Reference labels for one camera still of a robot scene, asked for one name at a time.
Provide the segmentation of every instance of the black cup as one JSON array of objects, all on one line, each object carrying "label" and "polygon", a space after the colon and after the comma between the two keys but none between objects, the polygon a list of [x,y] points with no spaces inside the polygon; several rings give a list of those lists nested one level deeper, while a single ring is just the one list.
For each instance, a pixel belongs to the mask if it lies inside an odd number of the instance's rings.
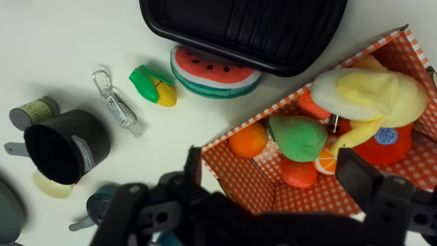
[{"label": "black cup", "polygon": [[[111,140],[103,123],[78,110],[26,129],[25,142],[40,172],[62,185],[78,183],[111,151]],[[6,149],[11,155],[26,156],[16,147],[8,144]]]}]

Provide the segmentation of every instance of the yellow toy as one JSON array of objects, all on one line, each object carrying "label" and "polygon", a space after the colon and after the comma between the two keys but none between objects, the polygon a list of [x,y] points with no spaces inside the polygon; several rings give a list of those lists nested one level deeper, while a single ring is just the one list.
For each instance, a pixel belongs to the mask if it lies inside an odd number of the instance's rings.
[{"label": "yellow toy", "polygon": [[128,80],[143,99],[154,104],[174,107],[178,101],[175,82],[165,80],[146,66],[137,67]]},{"label": "yellow toy", "polygon": [[363,58],[362,60],[354,63],[352,69],[387,71],[387,69],[373,55],[369,55],[369,56]]},{"label": "yellow toy", "polygon": [[332,147],[354,148],[381,127],[403,127],[426,110],[428,96],[414,78],[381,70],[340,69],[320,75],[311,97],[321,108],[351,121],[352,130]]}]

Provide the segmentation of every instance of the white surface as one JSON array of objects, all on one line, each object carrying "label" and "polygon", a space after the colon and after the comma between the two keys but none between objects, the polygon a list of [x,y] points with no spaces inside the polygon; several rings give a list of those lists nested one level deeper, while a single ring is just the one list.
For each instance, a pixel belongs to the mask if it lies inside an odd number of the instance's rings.
[{"label": "white surface", "polygon": [[[83,108],[96,114],[113,134],[111,156],[67,200],[53,200],[33,186],[36,168],[30,160],[0,152],[0,172],[23,197],[29,213],[18,242],[87,245],[96,227],[70,233],[68,224],[83,216],[87,197],[103,183],[156,183],[160,175],[182,168],[189,147],[206,144],[380,33],[410,24],[437,65],[436,8],[434,0],[351,0],[335,40],[307,73],[296,78],[268,75],[254,93],[227,101],[194,96],[178,84],[178,106],[168,110],[141,99],[127,80],[142,63],[171,75],[168,58],[175,44],[150,33],[138,0],[0,0],[1,141],[22,141],[8,122],[8,111],[45,95],[63,111]],[[143,121],[146,134],[141,140],[119,129],[98,100],[92,73],[100,66],[109,69],[122,99]],[[219,188],[210,177],[205,177],[204,186]]]}]

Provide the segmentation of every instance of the red toy fruit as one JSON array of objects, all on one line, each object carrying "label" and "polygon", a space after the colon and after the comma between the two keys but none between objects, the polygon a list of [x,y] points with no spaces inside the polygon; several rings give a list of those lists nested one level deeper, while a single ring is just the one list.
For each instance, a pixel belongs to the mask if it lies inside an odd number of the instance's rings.
[{"label": "red toy fruit", "polygon": [[253,92],[261,73],[210,55],[176,47],[171,67],[178,81],[193,93],[212,99],[232,99]]},{"label": "red toy fruit", "polygon": [[[350,121],[340,121],[340,133],[350,131]],[[402,160],[413,148],[413,125],[397,129],[380,129],[366,142],[354,148],[362,159],[373,166],[389,166]]]},{"label": "red toy fruit", "polygon": [[298,106],[302,110],[303,114],[313,116],[318,121],[328,119],[331,116],[331,112],[325,111],[324,108],[318,107],[313,99],[311,93],[306,92],[298,97]]},{"label": "red toy fruit", "polygon": [[295,163],[286,157],[280,162],[281,179],[292,188],[309,189],[317,182],[317,170],[313,163]]}]

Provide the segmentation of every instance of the toy orange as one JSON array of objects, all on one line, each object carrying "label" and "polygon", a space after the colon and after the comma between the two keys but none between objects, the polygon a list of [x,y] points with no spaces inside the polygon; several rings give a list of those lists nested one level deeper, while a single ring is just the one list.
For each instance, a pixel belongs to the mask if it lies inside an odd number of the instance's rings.
[{"label": "toy orange", "polygon": [[243,159],[258,156],[268,144],[268,133],[262,125],[254,123],[230,138],[231,151]]},{"label": "toy orange", "polygon": [[280,162],[281,179],[298,189],[309,189],[317,182],[317,170],[313,163],[296,163],[283,157]]},{"label": "toy orange", "polygon": [[318,172],[324,175],[335,175],[337,168],[337,157],[331,153],[336,137],[329,137],[320,156],[313,162]]}]

